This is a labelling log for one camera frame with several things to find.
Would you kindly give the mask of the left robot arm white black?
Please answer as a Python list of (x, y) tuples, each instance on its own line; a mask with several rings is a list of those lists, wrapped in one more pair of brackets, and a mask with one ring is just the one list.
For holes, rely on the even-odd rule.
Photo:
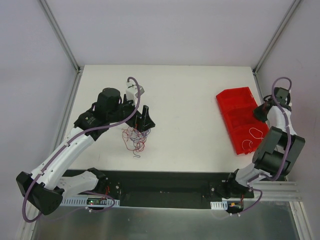
[(41, 214), (49, 215), (68, 197), (85, 191), (102, 194), (106, 188), (106, 178), (93, 167), (68, 179), (62, 176), (76, 158), (110, 126), (125, 123), (141, 134), (155, 127), (147, 105), (143, 106), (142, 112), (138, 111), (143, 93), (143, 87), (136, 85), (129, 85), (123, 96), (115, 88), (104, 88), (97, 101), (74, 122), (58, 148), (31, 173), (22, 171), (16, 177), (23, 196), (22, 206), (25, 208), (27, 203), (31, 203)]

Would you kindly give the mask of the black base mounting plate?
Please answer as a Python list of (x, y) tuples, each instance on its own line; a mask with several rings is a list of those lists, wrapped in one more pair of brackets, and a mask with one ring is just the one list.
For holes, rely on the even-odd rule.
[(122, 207), (210, 209), (222, 199), (253, 199), (253, 192), (233, 186), (231, 173), (103, 171), (93, 192), (107, 194)]

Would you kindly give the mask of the red plastic compartment bin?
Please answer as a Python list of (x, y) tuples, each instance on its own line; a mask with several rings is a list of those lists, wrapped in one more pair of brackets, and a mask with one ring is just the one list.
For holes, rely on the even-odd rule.
[(225, 89), (216, 95), (222, 119), (237, 155), (254, 152), (269, 131), (254, 117), (258, 106), (248, 86)]

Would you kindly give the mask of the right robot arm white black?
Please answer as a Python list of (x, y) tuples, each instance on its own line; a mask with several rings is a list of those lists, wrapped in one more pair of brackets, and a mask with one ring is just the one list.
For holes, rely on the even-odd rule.
[(271, 95), (253, 111), (254, 117), (272, 125), (252, 157), (252, 163), (230, 173), (221, 184), (223, 198), (239, 198), (252, 190), (253, 184), (267, 179), (276, 181), (287, 176), (300, 155), (306, 140), (292, 127), (291, 93), (283, 87), (273, 87)]

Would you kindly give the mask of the left aluminium frame post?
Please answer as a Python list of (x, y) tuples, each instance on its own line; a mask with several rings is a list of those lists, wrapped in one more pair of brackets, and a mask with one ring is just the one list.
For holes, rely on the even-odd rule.
[(39, 6), (41, 7), (45, 17), (47, 18), (47, 21), (49, 25), (51, 26), (60, 46), (62, 47), (62, 50), (64, 51), (66, 57), (68, 58), (69, 62), (71, 63), (72, 67), (74, 68), (76, 73), (79, 73), (81, 71), (81, 66), (79, 65), (78, 61), (76, 60), (60, 26), (58, 21), (56, 20), (53, 11), (51, 10), (51, 7), (47, 0), (38, 0)]

